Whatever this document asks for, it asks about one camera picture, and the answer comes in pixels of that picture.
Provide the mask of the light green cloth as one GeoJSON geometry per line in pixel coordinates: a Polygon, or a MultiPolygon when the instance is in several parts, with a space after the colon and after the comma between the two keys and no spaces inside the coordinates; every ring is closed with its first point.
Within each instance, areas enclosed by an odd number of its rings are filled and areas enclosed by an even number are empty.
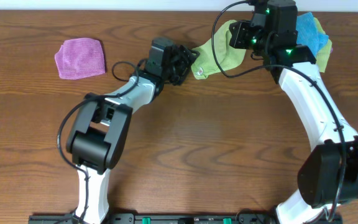
{"type": "MultiPolygon", "coordinates": [[[[236,20],[225,22],[214,34],[214,50],[218,63],[224,71],[238,67],[244,60],[246,49],[235,49],[229,45],[232,37],[229,26],[236,20]]],[[[197,80],[207,79],[210,75],[220,72],[213,57],[211,39],[193,50],[200,53],[191,66],[197,80]]]]}

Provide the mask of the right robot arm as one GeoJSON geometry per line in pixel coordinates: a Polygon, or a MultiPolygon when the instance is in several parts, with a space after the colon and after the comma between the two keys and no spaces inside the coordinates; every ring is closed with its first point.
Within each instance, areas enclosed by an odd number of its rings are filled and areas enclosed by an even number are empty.
{"type": "Polygon", "coordinates": [[[263,58],[306,130],[311,154],[297,191],[275,209],[277,223],[333,222],[338,206],[358,199],[358,133],[329,95],[310,48],[297,42],[294,1],[251,1],[253,16],[230,25],[230,45],[263,58]]]}

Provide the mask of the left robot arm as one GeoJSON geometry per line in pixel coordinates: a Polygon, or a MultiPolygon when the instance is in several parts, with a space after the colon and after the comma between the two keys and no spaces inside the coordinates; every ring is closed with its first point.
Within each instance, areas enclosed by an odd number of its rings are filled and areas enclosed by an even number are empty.
{"type": "Polygon", "coordinates": [[[166,84],[181,85],[199,56],[197,50],[157,37],[148,58],[133,66],[122,87],[105,95],[89,93],[69,112],[76,118],[66,150],[80,190],[73,223],[104,222],[110,173],[122,156],[132,115],[159,96],[166,84]]]}

